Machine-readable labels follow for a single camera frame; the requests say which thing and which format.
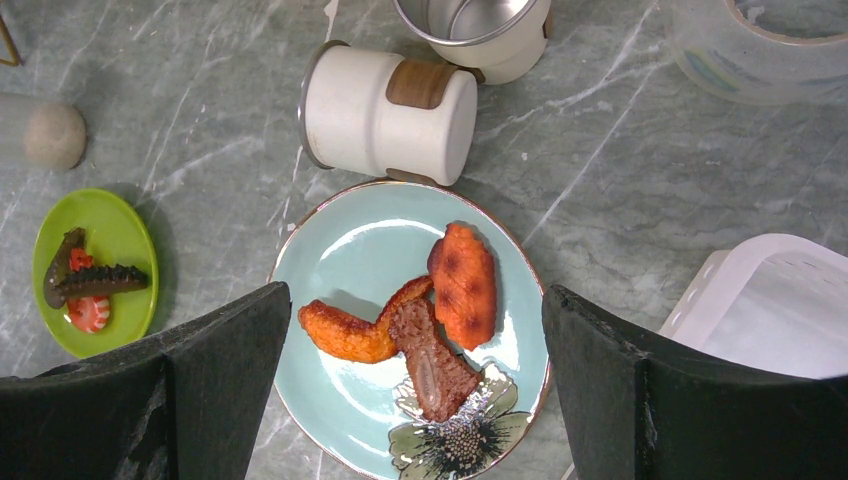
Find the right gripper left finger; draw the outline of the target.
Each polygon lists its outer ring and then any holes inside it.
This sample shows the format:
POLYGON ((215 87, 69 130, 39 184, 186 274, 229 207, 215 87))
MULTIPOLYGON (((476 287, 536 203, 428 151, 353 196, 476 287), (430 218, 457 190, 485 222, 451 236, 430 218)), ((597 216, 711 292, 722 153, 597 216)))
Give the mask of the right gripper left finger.
POLYGON ((269 283, 195 320, 1 381, 5 479, 241 479, 291 318, 269 283))

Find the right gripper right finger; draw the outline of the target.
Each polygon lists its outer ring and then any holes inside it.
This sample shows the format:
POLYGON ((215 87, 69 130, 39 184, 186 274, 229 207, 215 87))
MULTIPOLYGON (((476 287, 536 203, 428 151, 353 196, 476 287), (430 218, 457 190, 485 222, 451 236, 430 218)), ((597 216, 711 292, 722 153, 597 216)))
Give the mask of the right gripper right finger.
POLYGON ((558 284, 542 323, 580 478, 846 477, 845 377, 729 362, 558 284))

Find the white plastic basket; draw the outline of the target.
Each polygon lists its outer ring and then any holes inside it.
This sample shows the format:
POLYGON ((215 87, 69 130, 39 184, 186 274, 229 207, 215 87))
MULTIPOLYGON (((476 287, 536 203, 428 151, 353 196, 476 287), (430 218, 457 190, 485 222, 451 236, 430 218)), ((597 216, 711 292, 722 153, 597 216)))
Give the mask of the white plastic basket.
POLYGON ((847 259, 763 234, 703 263, 659 330, 709 355, 813 379, 847 372, 847 259))

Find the cream lid shaker jar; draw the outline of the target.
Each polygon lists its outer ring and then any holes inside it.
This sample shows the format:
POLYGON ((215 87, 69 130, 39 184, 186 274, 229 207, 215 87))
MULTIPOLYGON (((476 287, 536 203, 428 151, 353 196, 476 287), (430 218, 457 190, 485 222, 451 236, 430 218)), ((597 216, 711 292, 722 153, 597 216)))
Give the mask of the cream lid shaker jar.
POLYGON ((63 102, 1 93, 1 160, 51 171, 76 167, 87 144, 81 114, 63 102))

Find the white mug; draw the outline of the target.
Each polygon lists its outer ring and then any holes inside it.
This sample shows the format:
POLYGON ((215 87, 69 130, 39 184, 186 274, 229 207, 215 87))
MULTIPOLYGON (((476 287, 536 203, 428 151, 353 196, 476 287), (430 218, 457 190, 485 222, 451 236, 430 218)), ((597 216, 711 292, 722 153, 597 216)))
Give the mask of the white mug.
POLYGON ((478 86, 455 65, 330 40, 310 59, 297 109, 319 168, 450 186, 475 130, 478 86))

